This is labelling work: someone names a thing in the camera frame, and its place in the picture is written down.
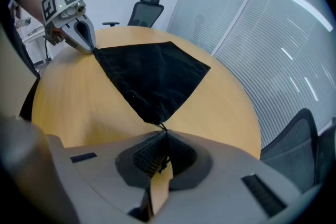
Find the black fabric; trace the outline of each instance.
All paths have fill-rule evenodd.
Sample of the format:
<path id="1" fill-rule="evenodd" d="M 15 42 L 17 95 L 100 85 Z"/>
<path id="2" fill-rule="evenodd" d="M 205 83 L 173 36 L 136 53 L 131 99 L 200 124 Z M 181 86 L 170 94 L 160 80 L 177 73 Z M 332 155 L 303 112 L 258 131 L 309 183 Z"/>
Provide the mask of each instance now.
<path id="1" fill-rule="evenodd" d="M 168 120 L 210 67 L 172 42 L 95 49 L 104 72 L 148 123 Z"/>

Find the black slot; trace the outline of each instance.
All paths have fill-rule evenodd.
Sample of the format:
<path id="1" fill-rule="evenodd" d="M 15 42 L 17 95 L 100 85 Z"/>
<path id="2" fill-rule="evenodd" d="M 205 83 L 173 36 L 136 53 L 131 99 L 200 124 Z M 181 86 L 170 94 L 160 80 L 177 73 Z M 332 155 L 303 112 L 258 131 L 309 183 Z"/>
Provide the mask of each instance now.
<path id="1" fill-rule="evenodd" d="M 242 181 L 269 217 L 276 215 L 286 208 L 286 205 L 257 175 L 244 176 Z"/>
<path id="2" fill-rule="evenodd" d="M 94 152 L 90 152 L 90 153 L 85 153 L 82 155 L 70 157 L 70 159 L 73 163 L 77 163 L 77 162 L 86 161 L 87 159 L 92 159 L 94 157 L 97 157 L 97 155 Z"/>

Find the black mesh chair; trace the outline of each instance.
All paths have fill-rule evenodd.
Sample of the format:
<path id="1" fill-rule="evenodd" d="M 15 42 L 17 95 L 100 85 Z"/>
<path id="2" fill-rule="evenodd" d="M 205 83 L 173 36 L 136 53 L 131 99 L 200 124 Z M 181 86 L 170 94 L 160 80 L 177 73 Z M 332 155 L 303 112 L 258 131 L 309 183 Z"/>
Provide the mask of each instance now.
<path id="1" fill-rule="evenodd" d="M 164 6 L 159 4 L 160 0 L 140 0 L 136 2 L 130 21 L 127 25 L 152 27 L 157 18 L 164 10 Z M 103 25 L 115 26 L 117 22 L 105 22 Z"/>
<path id="2" fill-rule="evenodd" d="M 302 192 L 316 184 L 318 134 L 314 118 L 302 109 L 269 145 L 260 160 L 289 178 Z"/>

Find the round wooden table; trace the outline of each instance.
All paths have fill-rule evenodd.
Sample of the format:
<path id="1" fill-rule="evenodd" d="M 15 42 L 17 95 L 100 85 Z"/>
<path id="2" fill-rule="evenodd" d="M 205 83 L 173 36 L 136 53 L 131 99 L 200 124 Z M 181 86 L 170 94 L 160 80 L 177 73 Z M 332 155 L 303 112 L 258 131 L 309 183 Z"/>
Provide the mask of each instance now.
<path id="1" fill-rule="evenodd" d="M 259 158 L 260 129 L 243 87 L 218 60 L 180 37 L 125 26 L 96 31 L 98 48 L 172 41 L 211 70 L 164 124 L 168 129 L 241 148 Z M 113 142 L 159 130 L 142 121 L 108 79 L 94 55 L 64 48 L 46 68 L 34 98 L 32 122 L 65 147 Z"/>

